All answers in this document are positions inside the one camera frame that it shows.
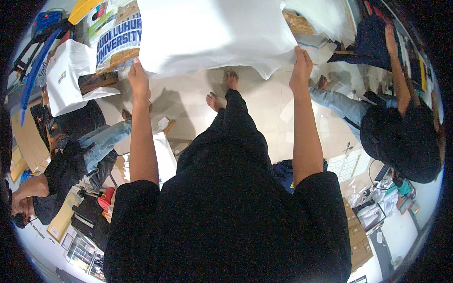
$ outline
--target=banner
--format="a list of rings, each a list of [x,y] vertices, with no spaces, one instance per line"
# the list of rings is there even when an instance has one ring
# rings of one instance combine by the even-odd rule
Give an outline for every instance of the banner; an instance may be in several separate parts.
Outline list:
[[[141,40],[141,14],[136,13],[132,18],[127,18],[104,33],[97,43],[96,49],[96,66],[100,67],[110,64],[110,57],[127,49],[137,48],[140,46]]]

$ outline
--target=cable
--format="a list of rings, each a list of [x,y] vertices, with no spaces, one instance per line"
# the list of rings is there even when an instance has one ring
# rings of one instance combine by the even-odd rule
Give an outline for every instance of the cable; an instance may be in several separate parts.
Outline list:
[[[376,187],[376,186],[374,185],[374,181],[373,181],[373,179],[371,178],[370,170],[371,170],[371,165],[373,165],[373,163],[374,163],[376,160],[377,160],[377,159],[371,161],[371,164],[370,164],[370,166],[369,166],[369,168],[368,168],[368,176],[370,177],[371,184],[372,184],[373,188],[378,189],[378,190],[381,190],[381,191],[390,190],[391,188],[393,188],[393,186],[396,186],[396,185],[393,185],[392,187],[387,188],[387,189],[381,189],[381,188],[378,188],[378,187]]]

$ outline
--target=picture frame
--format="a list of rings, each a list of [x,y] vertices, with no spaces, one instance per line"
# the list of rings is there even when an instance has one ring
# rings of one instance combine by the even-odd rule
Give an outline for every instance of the picture frame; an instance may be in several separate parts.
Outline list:
[[[64,240],[61,243],[61,246],[63,247],[63,249],[69,250],[73,240],[74,240],[74,237],[72,237],[69,233],[66,233],[66,235],[64,236]]]

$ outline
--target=white tile floor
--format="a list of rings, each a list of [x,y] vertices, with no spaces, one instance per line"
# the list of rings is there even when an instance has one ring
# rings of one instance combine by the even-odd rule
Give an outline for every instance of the white tile floor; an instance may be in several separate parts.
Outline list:
[[[239,92],[247,103],[256,127],[266,138],[272,163],[292,158],[294,104],[288,85],[292,66],[277,70],[268,80],[264,80],[251,67],[230,68],[239,76]],[[210,91],[216,93],[221,101],[226,103],[224,99],[226,88],[223,83],[226,69],[228,68],[150,81],[153,129],[158,130],[158,121],[163,117],[169,120],[175,119],[176,123],[167,136],[173,149],[182,150],[187,145],[187,141],[193,140],[212,123],[216,112],[207,106],[205,100]],[[316,77],[313,77],[313,81],[317,82],[321,74],[331,81],[328,87],[356,98],[365,92],[367,81],[370,88],[376,90],[385,71],[375,67],[366,68],[336,62],[319,66],[319,72]],[[116,87],[121,91],[120,95],[97,100],[110,125],[122,119],[120,114],[122,108],[132,112],[132,92],[128,80],[119,82]],[[357,96],[353,96],[353,89],[356,90]],[[361,148],[342,119],[333,111],[314,102],[312,104],[324,158],[329,160],[331,157],[343,154],[348,142],[351,142],[354,149]],[[130,138],[124,139],[115,147],[120,154],[129,152],[129,148]],[[362,178],[358,176],[356,179],[357,183],[370,183],[368,171],[366,176],[363,174]],[[346,186],[342,191],[347,194],[351,190]]]

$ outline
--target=black t-shirt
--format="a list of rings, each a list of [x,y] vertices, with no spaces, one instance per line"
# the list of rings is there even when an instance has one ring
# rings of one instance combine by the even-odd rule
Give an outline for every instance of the black t-shirt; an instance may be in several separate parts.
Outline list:
[[[346,282],[351,247],[337,176],[289,194],[262,166],[225,152],[168,180],[116,193],[109,282]]]
[[[43,225],[49,225],[63,206],[72,186],[87,173],[83,150],[77,141],[67,143],[63,153],[58,152],[44,171],[49,187],[47,197],[33,196],[35,215]]]
[[[433,113],[420,103],[415,107],[411,102],[404,117],[397,108],[370,107],[361,121],[360,140],[371,157],[409,180],[428,183],[439,174],[441,163]]]

